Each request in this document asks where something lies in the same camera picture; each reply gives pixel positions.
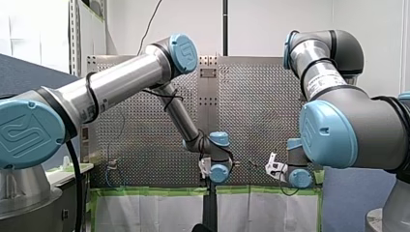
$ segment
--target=white wall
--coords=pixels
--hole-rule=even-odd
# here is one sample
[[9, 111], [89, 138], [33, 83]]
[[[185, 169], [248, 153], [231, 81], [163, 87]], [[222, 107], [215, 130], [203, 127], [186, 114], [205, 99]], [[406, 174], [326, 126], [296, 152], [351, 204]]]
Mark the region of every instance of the white wall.
[[334, 27], [352, 33], [364, 49], [358, 85], [371, 96], [400, 93], [405, 1], [334, 0]]
[[292, 30], [331, 28], [332, 0], [229, 1], [229, 55], [283, 56]]
[[[107, 0], [109, 54], [136, 54], [157, 2]], [[144, 46], [173, 33], [186, 33], [200, 54], [215, 54], [221, 52], [221, 24], [220, 0], [163, 1]]]
[[[135, 54], [157, 1], [107, 0], [109, 54]], [[188, 34], [200, 54], [222, 53], [222, 1], [163, 1], [145, 44]], [[329, 29], [331, 0], [229, 1], [229, 55], [281, 56], [286, 35]]]

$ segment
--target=blue cap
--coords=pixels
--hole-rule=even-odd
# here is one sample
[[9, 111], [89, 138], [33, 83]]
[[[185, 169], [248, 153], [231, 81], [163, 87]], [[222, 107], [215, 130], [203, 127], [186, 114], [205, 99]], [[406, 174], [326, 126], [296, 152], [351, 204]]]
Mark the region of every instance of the blue cap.
[[214, 183], [224, 183], [229, 177], [229, 170], [225, 165], [214, 164], [211, 167], [209, 178]]
[[293, 150], [299, 147], [302, 147], [302, 139], [300, 138], [287, 139], [287, 150]]
[[399, 100], [410, 100], [410, 92], [404, 92], [398, 95]]
[[48, 160], [64, 143], [60, 116], [37, 101], [0, 101], [0, 169], [22, 169]]
[[306, 189], [312, 182], [313, 179], [311, 178], [310, 173], [304, 169], [295, 169], [289, 175], [290, 185], [297, 189]]
[[175, 34], [169, 38], [169, 50], [172, 61], [179, 72], [186, 74], [196, 69], [198, 54], [192, 40], [184, 34]]
[[220, 145], [222, 147], [229, 146], [229, 135], [227, 132], [212, 132], [209, 134], [209, 137], [217, 145]]
[[307, 157], [323, 166], [346, 168], [358, 155], [358, 142], [349, 120], [327, 101], [304, 105], [299, 131]]

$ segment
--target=perforated metal panel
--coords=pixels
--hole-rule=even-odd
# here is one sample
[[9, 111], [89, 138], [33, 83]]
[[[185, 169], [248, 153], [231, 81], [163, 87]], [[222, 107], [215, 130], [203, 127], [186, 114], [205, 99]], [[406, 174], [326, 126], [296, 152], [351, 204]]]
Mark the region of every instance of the perforated metal panel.
[[241, 162], [229, 184], [275, 184], [264, 165], [274, 151], [286, 162], [285, 142], [299, 136], [299, 81], [283, 69], [281, 58], [220, 57], [219, 64], [220, 128], [229, 132]]
[[[89, 57], [89, 71], [99, 72], [130, 58]], [[173, 80], [196, 125], [205, 131], [219, 128], [229, 133], [231, 150], [241, 164], [234, 168], [228, 185], [277, 185], [266, 175], [264, 165], [273, 151], [278, 153], [279, 161], [286, 162], [285, 142], [299, 136], [298, 119], [303, 104], [299, 81], [282, 68], [281, 62], [281, 58], [218, 57], [216, 77], [204, 81], [201, 72], [193, 72]], [[204, 68], [209, 67], [200, 64], [198, 70]], [[219, 80], [217, 94], [214, 80]], [[209, 104], [205, 110], [204, 104], [208, 102], [205, 98], [211, 96], [214, 101], [218, 98], [215, 101], [218, 110], [211, 110]], [[219, 115], [204, 117], [204, 113]], [[117, 139], [123, 115], [125, 129]], [[100, 117], [95, 131], [90, 133], [90, 150], [97, 151], [101, 157], [92, 175], [93, 187], [106, 187], [109, 144], [110, 160], [119, 160], [118, 169], [109, 171], [108, 176], [114, 186], [124, 181], [130, 186], [195, 187], [199, 184], [198, 156], [183, 149], [181, 135], [156, 97], [137, 94]]]
[[[131, 56], [89, 57], [89, 71], [99, 72], [130, 59]], [[196, 72], [179, 76], [174, 85], [184, 97], [184, 106], [196, 122]], [[124, 131], [119, 136], [126, 119]], [[182, 137], [163, 112], [157, 97], [139, 93], [109, 109], [96, 126], [98, 151], [102, 162], [92, 173], [93, 187], [106, 187], [109, 145], [110, 160], [118, 168], [108, 172], [113, 186], [197, 186], [197, 155], [186, 152]]]

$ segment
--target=green tape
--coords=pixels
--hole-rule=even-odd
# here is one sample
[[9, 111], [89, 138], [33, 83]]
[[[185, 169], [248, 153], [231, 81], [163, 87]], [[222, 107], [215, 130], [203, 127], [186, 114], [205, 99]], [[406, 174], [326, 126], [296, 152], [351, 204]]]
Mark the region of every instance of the green tape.
[[[285, 192], [292, 193], [295, 190], [293, 188], [283, 188]], [[217, 194], [246, 194], [250, 192], [259, 193], [272, 193], [283, 194], [279, 187], [259, 187], [259, 186], [247, 186], [247, 187], [217, 187]], [[321, 188], [309, 188], [300, 189], [296, 195], [318, 195], [321, 192]]]
[[149, 187], [126, 187], [126, 188], [93, 188], [92, 194], [97, 196], [130, 196], [130, 195], [155, 195], [155, 196], [195, 196], [206, 195], [205, 188], [149, 188]]
[[322, 185], [325, 181], [325, 170], [315, 170], [313, 171], [313, 175], [316, 185]]
[[88, 12], [90, 12], [92, 15], [94, 15], [97, 19], [99, 19], [101, 22], [104, 22], [103, 18], [99, 15], [97, 15], [91, 8], [89, 8], [84, 2], [82, 2], [82, 6], [88, 10]]
[[91, 190], [91, 200], [90, 200], [91, 232], [96, 231], [97, 199], [98, 199], [98, 195], [94, 191]]
[[322, 232], [322, 207], [323, 207], [323, 191], [319, 191], [317, 199], [317, 232]]

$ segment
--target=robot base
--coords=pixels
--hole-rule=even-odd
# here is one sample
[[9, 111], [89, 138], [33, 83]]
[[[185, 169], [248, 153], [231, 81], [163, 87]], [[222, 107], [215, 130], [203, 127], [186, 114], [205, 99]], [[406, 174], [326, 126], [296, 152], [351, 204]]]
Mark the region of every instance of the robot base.
[[366, 215], [366, 232], [383, 232], [382, 209], [372, 210]]
[[382, 209], [370, 211], [366, 216], [366, 232], [410, 231], [410, 185], [396, 180], [395, 186]]
[[0, 215], [2, 232], [63, 231], [62, 190], [55, 188], [45, 202]]

